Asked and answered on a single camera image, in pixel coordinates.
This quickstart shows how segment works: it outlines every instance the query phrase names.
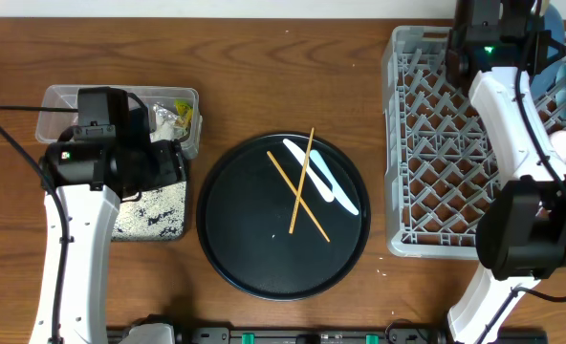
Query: wooden chopstick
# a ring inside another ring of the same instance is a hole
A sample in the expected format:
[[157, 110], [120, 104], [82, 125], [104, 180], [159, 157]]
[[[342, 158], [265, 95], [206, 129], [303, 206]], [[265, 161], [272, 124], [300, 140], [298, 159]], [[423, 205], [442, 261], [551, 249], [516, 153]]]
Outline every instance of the wooden chopstick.
[[[294, 184], [287, 177], [287, 175], [285, 174], [285, 171], [283, 171], [283, 168], [281, 168], [281, 165], [279, 164], [279, 162], [274, 158], [274, 156], [272, 155], [272, 153], [270, 151], [266, 152], [266, 154], [268, 154], [268, 157], [271, 158], [272, 163], [274, 163], [274, 167], [276, 167], [276, 169], [281, 174], [281, 177], [283, 177], [283, 179], [285, 180], [287, 185], [290, 187], [292, 192], [297, 196], [298, 192], [295, 190]], [[309, 209], [309, 206], [306, 205], [306, 202], [304, 202], [304, 200], [302, 198], [300, 198], [300, 204], [302, 204], [302, 206], [304, 207], [304, 210], [306, 210], [307, 214], [309, 214], [309, 217], [311, 217], [311, 220], [313, 220], [313, 222], [315, 223], [315, 226], [317, 226], [317, 228], [319, 228], [321, 235], [323, 235], [325, 240], [329, 243], [330, 238], [328, 238], [328, 234], [325, 233], [325, 230], [323, 230], [323, 228], [319, 224], [319, 221], [317, 220], [315, 215], [313, 215], [313, 211], [311, 211], [311, 209]]]
[[298, 215], [298, 206], [300, 205], [300, 196], [302, 196], [302, 187], [304, 186], [304, 178], [306, 177], [306, 168], [309, 167], [309, 156], [311, 153], [311, 146], [313, 145], [314, 133], [315, 133], [315, 128], [312, 128], [311, 136], [309, 137], [309, 144], [306, 147], [306, 154], [304, 155], [304, 163], [302, 164], [302, 174], [300, 174], [298, 193], [295, 194], [295, 204], [294, 204], [294, 212], [292, 213], [292, 223], [290, 224], [290, 234], [294, 233], [295, 217]]

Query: white plastic knife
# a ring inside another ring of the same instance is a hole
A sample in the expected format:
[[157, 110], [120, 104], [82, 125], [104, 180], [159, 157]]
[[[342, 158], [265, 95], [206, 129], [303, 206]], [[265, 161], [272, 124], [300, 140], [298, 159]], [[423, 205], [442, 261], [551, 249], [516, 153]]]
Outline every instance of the white plastic knife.
[[[298, 162], [300, 162], [300, 165], [304, 164], [305, 154], [302, 151], [302, 149], [300, 149], [300, 147], [298, 147], [295, 143], [291, 142], [288, 139], [283, 139], [283, 143], [287, 146], [290, 152], [292, 152], [295, 159], [298, 160]], [[307, 167], [306, 173], [309, 175], [309, 177], [311, 177], [311, 181], [313, 181], [313, 184], [317, 188], [317, 191], [319, 191], [319, 193], [321, 194], [321, 197], [323, 197], [323, 200], [325, 200], [325, 202], [327, 203], [333, 201], [334, 194], [332, 193], [332, 190], [330, 190], [328, 185], [326, 185], [321, 180], [321, 178], [317, 174], [315, 174], [315, 171], [313, 171], [313, 169], [310, 166]]]
[[321, 157], [321, 154], [319, 154], [319, 152], [313, 149], [311, 150], [311, 154], [309, 156], [311, 157], [311, 160], [315, 163], [315, 165], [317, 165], [317, 168], [319, 168], [321, 173], [323, 173], [325, 178], [327, 178], [328, 181], [330, 181], [330, 184], [332, 185], [332, 193], [334, 193], [334, 197], [337, 198], [338, 202], [342, 204], [342, 206], [344, 206], [345, 209], [349, 210], [349, 212], [352, 213], [353, 215], [358, 215], [359, 214], [358, 209], [353, 205], [351, 200], [349, 200], [349, 198], [344, 193], [344, 191], [342, 191], [342, 187], [340, 187], [336, 178], [334, 178], [332, 172], [330, 172], [330, 169], [328, 168], [328, 165], [325, 163], [323, 157]]

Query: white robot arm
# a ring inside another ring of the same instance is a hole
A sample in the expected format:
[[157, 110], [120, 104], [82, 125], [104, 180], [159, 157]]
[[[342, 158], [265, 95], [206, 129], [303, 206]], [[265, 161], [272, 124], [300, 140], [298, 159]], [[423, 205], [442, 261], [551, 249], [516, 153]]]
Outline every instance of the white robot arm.
[[[515, 67], [494, 67], [491, 72], [479, 72], [474, 78], [469, 91], [472, 106], [479, 113], [487, 128], [491, 145], [499, 168], [500, 184], [519, 180], [522, 176], [532, 176], [536, 181], [551, 181], [549, 172], [541, 164], [532, 141], [523, 124], [514, 91]], [[540, 140], [542, 150], [551, 157], [550, 163], [563, 179], [566, 175], [566, 163], [556, 154], [549, 142], [544, 126], [535, 110], [530, 95], [530, 83], [527, 72], [521, 76], [523, 105], [530, 119], [533, 130]], [[474, 277], [462, 299], [453, 306], [447, 315], [450, 332], [455, 341], [476, 343], [481, 333], [505, 303], [511, 290], [516, 287], [534, 288], [540, 280], [533, 276], [509, 277], [498, 281], [490, 269], [479, 263]], [[497, 332], [512, 311], [519, 297], [514, 298], [506, 307], [495, 325], [489, 330], [485, 342], [497, 339]]]
[[[532, 0], [459, 0], [448, 38], [447, 79], [464, 90], [481, 117], [502, 187], [476, 229], [478, 270], [447, 314], [455, 342], [496, 340], [523, 290], [566, 266], [566, 199], [557, 195], [563, 183], [566, 188], [566, 162], [533, 105], [528, 72], [519, 74], [516, 67], [529, 65], [539, 74], [553, 62], [546, 58], [549, 46], [558, 49], [555, 60], [565, 55], [550, 32], [537, 33], [535, 10]], [[541, 206], [550, 211], [547, 220], [536, 219]]]
[[[129, 109], [128, 98], [139, 103]], [[149, 111], [134, 94], [84, 88], [78, 109], [0, 106], [0, 110], [78, 112], [78, 125], [48, 145], [36, 163], [0, 126], [0, 134], [47, 191], [47, 251], [31, 344], [107, 343], [105, 299], [109, 246], [120, 198], [186, 181], [176, 140], [151, 142]], [[174, 344], [160, 318], [134, 327], [125, 344]]]

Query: black round tray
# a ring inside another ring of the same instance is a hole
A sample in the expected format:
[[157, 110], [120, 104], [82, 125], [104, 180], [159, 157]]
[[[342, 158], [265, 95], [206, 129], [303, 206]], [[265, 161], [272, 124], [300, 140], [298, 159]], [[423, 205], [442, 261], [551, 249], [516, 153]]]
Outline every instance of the black round tray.
[[[368, 239], [370, 204], [351, 161], [332, 144], [315, 138], [312, 149], [321, 153], [359, 215], [337, 200], [324, 201], [307, 175], [302, 198], [331, 243], [302, 206], [294, 234], [289, 234], [295, 195], [266, 154], [272, 152], [297, 187], [302, 166], [283, 139], [306, 151], [305, 135], [273, 134], [226, 153], [203, 184], [196, 221], [209, 262], [234, 287], [266, 299], [297, 300], [329, 289], [351, 270]], [[330, 185], [313, 163], [311, 167]]]

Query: wooden table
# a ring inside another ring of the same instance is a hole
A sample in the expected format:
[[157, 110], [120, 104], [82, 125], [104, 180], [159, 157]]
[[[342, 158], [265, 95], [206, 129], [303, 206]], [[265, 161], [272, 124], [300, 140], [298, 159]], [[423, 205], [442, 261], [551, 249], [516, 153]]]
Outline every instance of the wooden table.
[[[200, 93], [205, 120], [190, 170], [189, 231], [177, 242], [111, 245], [107, 324], [125, 326], [159, 312], [186, 327], [383, 329], [401, 317], [442, 319], [477, 263], [403, 259], [385, 245], [380, 59], [392, 30], [409, 24], [425, 21], [0, 18], [0, 104], [39, 105], [52, 84], [182, 86]], [[0, 115], [38, 158], [45, 146], [34, 139], [36, 118]], [[236, 290], [207, 261], [193, 216], [198, 192], [232, 146], [311, 126], [360, 171], [372, 207], [370, 239], [353, 271], [327, 292], [298, 302], [260, 300]], [[0, 137], [0, 342], [26, 343], [31, 335], [45, 230], [39, 181]], [[566, 269], [538, 289], [566, 293]], [[541, 326], [553, 343], [566, 342], [566, 304], [526, 296], [506, 325]]]

